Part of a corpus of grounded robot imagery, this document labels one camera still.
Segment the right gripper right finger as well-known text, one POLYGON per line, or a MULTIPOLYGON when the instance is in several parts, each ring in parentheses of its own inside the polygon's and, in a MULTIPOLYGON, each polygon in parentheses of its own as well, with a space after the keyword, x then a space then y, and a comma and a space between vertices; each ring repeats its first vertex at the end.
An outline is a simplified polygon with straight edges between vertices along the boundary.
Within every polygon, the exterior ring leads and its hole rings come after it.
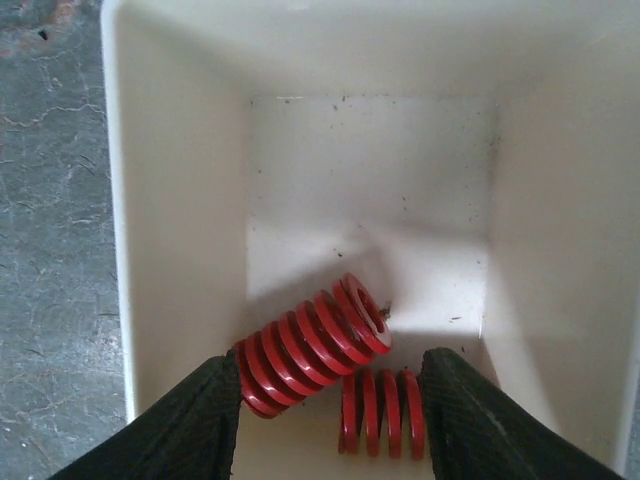
POLYGON ((618 479, 449 348, 424 352, 420 388, 437 479, 618 479))

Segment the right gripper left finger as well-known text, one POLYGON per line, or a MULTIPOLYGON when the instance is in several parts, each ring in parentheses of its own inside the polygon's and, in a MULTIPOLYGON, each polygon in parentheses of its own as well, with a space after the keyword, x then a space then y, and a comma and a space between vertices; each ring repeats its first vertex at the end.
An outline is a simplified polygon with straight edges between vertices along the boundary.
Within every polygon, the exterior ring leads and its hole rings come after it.
POLYGON ((239 426, 235 352, 214 356, 54 479, 229 479, 239 426))

